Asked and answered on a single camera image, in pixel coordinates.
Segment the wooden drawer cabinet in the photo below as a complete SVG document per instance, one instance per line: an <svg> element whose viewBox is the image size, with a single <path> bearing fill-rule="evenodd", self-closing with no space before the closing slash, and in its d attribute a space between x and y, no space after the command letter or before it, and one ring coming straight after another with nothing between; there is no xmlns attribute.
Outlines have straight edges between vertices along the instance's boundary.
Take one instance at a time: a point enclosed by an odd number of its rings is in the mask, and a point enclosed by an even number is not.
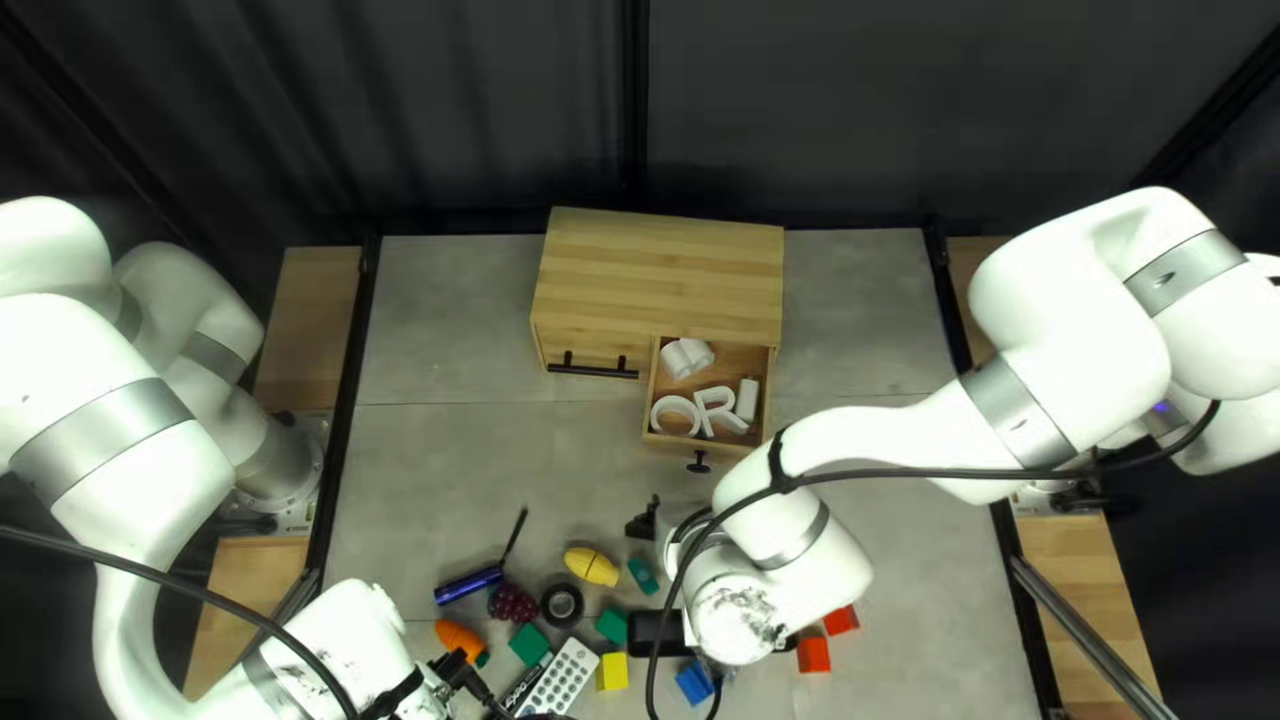
<svg viewBox="0 0 1280 720"><path fill-rule="evenodd" d="M708 443L644 432L658 446L749 451L768 437L767 375L782 342L782 237L772 225L553 209L529 318L544 368L646 383L658 393L649 405L713 384L736 391L741 373L750 374L762 380L762 406L748 438L718 433ZM678 387L657 360L663 338L676 337L719 348L717 365Z"/></svg>

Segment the black bar handle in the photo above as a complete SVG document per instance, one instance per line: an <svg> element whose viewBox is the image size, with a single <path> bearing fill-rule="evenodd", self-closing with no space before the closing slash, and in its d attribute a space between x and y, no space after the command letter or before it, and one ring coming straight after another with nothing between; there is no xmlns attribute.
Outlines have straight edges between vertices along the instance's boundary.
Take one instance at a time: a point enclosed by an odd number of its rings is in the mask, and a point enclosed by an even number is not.
<svg viewBox="0 0 1280 720"><path fill-rule="evenodd" d="M564 351L563 363L548 363L548 373L568 373L571 375L594 375L598 378L625 378L635 380L640 378L640 370L627 369L627 356L618 355L618 366L614 368L593 368L590 365L575 365L573 364L573 351Z"/></svg>

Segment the yellow block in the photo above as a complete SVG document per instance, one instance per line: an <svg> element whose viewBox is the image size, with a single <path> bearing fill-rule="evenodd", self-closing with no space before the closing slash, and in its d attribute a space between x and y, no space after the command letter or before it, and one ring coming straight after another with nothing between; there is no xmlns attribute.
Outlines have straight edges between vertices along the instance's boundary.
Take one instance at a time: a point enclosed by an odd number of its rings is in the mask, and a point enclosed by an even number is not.
<svg viewBox="0 0 1280 720"><path fill-rule="evenodd" d="M627 689L627 653L607 652L600 656L600 666L595 670L595 689Z"/></svg>

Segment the green block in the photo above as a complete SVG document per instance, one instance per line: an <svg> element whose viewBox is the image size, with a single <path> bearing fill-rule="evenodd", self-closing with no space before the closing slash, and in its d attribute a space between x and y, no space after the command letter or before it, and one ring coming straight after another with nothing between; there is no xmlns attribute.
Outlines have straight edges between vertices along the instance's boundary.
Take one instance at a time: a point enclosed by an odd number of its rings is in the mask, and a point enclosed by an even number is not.
<svg viewBox="0 0 1280 720"><path fill-rule="evenodd" d="M516 630L516 637L507 643L525 661L525 667L538 665L538 661L552 648L552 643L538 632L532 623L525 623Z"/></svg>
<svg viewBox="0 0 1280 720"><path fill-rule="evenodd" d="M617 610L605 610L595 621L595 629L618 647L627 646L627 616Z"/></svg>
<svg viewBox="0 0 1280 720"><path fill-rule="evenodd" d="M632 557L627 560L627 570L631 570L631 577L636 579L636 584L645 594L658 594L658 580L653 577L653 571L649 570L649 565L640 557Z"/></svg>

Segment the yellow corn toy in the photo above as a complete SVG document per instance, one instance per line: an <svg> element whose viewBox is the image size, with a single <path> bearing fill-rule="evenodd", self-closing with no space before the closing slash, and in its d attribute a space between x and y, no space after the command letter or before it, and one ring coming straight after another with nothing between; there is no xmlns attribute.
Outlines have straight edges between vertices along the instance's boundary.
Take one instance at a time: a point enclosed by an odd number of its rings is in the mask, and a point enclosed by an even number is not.
<svg viewBox="0 0 1280 720"><path fill-rule="evenodd" d="M589 547L571 547L564 552L564 565L584 580L605 587L618 584L618 569L609 559Z"/></svg>

